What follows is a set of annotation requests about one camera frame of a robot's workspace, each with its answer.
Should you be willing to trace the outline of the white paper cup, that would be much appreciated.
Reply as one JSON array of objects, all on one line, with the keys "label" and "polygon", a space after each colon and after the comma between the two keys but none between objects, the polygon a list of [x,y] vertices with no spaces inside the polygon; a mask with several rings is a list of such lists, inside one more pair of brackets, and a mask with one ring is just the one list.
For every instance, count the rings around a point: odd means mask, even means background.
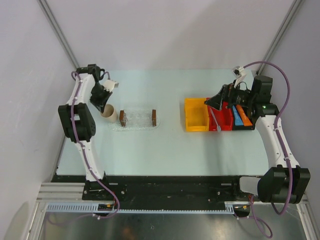
[{"label": "white paper cup", "polygon": [[100,115],[110,123],[115,123],[118,119],[117,111],[111,104],[106,104]]}]

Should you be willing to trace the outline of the brown block with hole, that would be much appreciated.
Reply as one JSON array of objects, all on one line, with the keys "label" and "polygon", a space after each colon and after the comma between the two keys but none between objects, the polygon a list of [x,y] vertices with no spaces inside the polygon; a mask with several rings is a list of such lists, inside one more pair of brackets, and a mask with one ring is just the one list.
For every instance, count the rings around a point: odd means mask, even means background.
[{"label": "brown block with hole", "polygon": [[125,127],[127,124],[127,114],[124,110],[119,112],[119,122],[122,127]]}]

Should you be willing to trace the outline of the clear plastic tray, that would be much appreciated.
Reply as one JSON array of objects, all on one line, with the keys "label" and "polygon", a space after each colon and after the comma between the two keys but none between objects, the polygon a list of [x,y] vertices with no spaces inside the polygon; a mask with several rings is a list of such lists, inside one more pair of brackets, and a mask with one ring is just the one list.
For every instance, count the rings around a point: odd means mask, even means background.
[{"label": "clear plastic tray", "polygon": [[122,131],[149,131],[154,130],[161,124],[161,119],[156,111],[157,126],[152,125],[152,110],[153,109],[122,109],[126,112],[126,126],[122,127],[119,121],[119,116],[116,122],[108,123],[108,127],[116,132]]}]

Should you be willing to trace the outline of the brown wooden block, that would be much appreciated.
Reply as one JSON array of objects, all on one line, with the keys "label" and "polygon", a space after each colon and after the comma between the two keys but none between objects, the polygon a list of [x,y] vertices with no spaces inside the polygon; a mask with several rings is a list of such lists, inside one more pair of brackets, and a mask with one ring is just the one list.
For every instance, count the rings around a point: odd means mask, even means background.
[{"label": "brown wooden block", "polygon": [[152,110],[151,121],[152,121],[152,126],[156,127],[157,126],[157,111],[155,109]]}]

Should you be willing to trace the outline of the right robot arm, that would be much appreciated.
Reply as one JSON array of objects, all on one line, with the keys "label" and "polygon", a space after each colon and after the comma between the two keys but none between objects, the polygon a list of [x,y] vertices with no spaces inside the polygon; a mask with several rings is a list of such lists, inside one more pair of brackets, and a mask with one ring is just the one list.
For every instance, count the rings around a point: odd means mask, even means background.
[{"label": "right robot arm", "polygon": [[230,188],[231,196],[242,201],[248,194],[264,203],[298,204],[311,178],[307,168],[300,167],[284,136],[280,111],[271,103],[273,79],[258,75],[251,89],[241,89],[233,81],[224,84],[215,96],[204,101],[215,110],[234,110],[241,106],[250,120],[250,128],[261,136],[268,160],[268,171],[261,177],[242,176],[239,183]]}]

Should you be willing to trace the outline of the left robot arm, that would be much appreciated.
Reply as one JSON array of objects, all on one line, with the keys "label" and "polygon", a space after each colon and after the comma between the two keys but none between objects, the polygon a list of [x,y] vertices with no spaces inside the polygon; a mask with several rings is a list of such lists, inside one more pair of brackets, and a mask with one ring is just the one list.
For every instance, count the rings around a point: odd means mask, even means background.
[{"label": "left robot arm", "polygon": [[65,136],[73,142],[85,167],[86,180],[102,180],[105,171],[94,146],[96,122],[88,104],[92,104],[100,113],[105,109],[112,95],[100,81],[105,70],[96,64],[79,67],[71,73],[75,80],[72,94],[66,104],[58,107],[58,115]]}]

